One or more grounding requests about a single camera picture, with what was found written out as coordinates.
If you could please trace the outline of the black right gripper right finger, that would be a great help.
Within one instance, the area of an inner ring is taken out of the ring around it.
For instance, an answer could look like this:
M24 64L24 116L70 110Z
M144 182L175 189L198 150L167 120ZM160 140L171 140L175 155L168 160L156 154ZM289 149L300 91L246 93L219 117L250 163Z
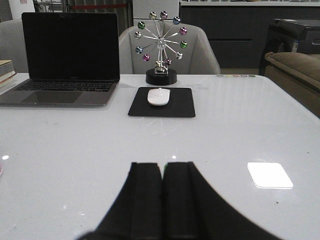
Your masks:
M170 162L163 175L166 240L276 240L227 203L193 162Z

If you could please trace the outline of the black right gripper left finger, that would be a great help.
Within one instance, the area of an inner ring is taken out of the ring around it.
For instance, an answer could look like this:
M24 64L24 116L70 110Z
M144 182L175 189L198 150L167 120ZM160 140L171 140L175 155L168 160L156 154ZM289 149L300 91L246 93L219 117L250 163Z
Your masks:
M117 198L80 240L161 240L162 177L156 163L133 162Z

